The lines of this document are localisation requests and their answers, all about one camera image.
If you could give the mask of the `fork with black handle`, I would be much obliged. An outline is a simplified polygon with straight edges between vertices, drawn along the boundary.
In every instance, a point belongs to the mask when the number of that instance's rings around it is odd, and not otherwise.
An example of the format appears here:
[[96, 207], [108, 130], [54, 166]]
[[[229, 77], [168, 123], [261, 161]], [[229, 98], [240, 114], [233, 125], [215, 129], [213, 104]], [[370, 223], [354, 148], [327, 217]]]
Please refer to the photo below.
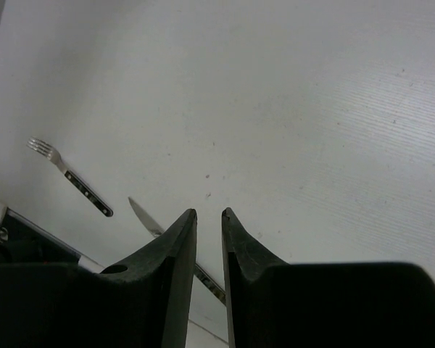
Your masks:
[[112, 208], [109, 207], [109, 205], [87, 183], [85, 183], [74, 170], [66, 165], [56, 148], [45, 141], [34, 137], [28, 139], [27, 147], [41, 154], [55, 165], [64, 177], [105, 217], [110, 218], [114, 215]]

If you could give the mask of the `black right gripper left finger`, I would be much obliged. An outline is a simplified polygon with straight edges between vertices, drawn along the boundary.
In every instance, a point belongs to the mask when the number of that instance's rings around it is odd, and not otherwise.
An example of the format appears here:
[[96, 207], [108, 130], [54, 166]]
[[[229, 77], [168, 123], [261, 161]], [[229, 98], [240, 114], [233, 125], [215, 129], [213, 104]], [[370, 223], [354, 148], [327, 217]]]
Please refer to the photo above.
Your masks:
[[96, 278], [95, 347], [184, 347], [196, 261], [196, 210]]

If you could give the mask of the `knife with black handle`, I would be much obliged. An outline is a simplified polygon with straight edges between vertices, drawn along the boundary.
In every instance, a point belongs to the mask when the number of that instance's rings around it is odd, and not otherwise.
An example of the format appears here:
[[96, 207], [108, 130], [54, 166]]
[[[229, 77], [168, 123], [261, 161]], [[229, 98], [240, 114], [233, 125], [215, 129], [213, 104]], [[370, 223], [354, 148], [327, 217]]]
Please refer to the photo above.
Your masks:
[[[144, 210], [132, 197], [129, 196], [128, 201], [136, 217], [154, 238], [161, 236], [165, 232], [165, 229], [162, 228], [160, 224], [152, 216], [150, 216], [149, 213]], [[198, 263], [195, 264], [194, 275], [210, 291], [210, 293], [213, 294], [214, 297], [216, 297], [224, 306], [226, 306], [225, 290]]]

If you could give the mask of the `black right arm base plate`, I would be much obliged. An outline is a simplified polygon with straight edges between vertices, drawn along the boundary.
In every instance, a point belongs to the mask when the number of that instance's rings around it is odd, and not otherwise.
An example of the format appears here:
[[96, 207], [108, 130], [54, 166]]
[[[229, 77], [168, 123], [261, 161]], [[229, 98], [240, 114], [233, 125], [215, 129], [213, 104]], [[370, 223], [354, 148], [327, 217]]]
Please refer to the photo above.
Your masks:
[[75, 251], [26, 218], [6, 210], [0, 221], [0, 263], [79, 263]]

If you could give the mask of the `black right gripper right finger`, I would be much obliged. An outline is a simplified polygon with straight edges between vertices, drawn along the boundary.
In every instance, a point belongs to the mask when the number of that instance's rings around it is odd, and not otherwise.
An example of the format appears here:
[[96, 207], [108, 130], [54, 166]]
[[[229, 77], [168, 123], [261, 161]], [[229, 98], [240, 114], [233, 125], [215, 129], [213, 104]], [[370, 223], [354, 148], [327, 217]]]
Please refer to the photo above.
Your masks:
[[282, 321], [294, 305], [289, 264], [253, 237], [230, 207], [221, 223], [230, 345], [285, 347]]

